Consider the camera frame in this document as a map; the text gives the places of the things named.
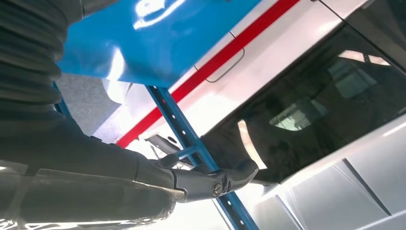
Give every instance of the tinted glass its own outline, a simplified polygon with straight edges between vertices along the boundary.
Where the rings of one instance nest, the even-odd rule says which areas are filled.
[[[406,1],[371,0],[347,22],[406,69]]]
[[[406,112],[405,89],[386,56],[342,27],[202,139],[221,167],[257,154],[256,179],[281,182]]]

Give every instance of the red stripe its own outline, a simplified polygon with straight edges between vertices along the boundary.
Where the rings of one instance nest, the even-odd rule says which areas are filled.
[[[243,47],[250,43],[291,7],[293,7],[299,0],[279,0],[271,6],[265,13],[263,13],[256,21],[248,26],[240,35],[224,47],[218,54],[209,60],[202,68],[193,74],[187,81],[185,81],[177,90],[172,94],[176,102],[182,100],[193,89],[195,89],[206,78],[212,75],[218,68],[232,58]],[[117,145],[125,148],[133,140],[137,139],[140,134],[145,132],[162,116],[158,108],[155,108],[137,125],[135,125],[127,134],[125,134],[118,142]]]

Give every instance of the screw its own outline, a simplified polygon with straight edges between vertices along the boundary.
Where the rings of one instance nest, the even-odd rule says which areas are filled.
[[[213,185],[213,195],[215,197],[218,197],[221,195],[221,192],[223,190],[223,186],[221,185],[221,183],[219,181],[216,181]]]

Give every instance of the blue panel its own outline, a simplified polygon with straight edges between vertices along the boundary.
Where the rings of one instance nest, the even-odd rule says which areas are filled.
[[[121,0],[73,25],[64,72],[171,86],[260,0]]]

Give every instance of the blue vertical beam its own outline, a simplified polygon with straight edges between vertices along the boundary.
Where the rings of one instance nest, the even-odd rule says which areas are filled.
[[[179,142],[183,146],[185,152],[189,154],[193,165],[197,165],[197,160],[190,156],[189,150],[197,148],[199,158],[205,163],[210,170],[218,170],[219,167],[207,151],[206,147],[194,132],[192,126],[187,121],[186,117],[176,104],[168,89],[155,86],[146,86],[162,115],[172,128]],[[244,205],[239,200],[238,196],[231,192],[224,196],[217,198],[220,207],[224,211],[227,218],[230,220],[232,226],[236,230],[258,230],[252,217],[245,209]]]
[[[56,85],[55,82],[54,82],[54,88],[59,91],[59,88],[58,88],[58,86]],[[68,107],[66,106],[66,103],[65,103],[65,100],[63,99],[63,97],[61,97],[61,102],[60,102],[60,103],[55,104],[55,109],[56,109],[58,112],[60,112],[60,113],[62,113],[63,115],[65,115],[65,116],[72,117],[72,115],[70,115],[69,109],[68,109]]]

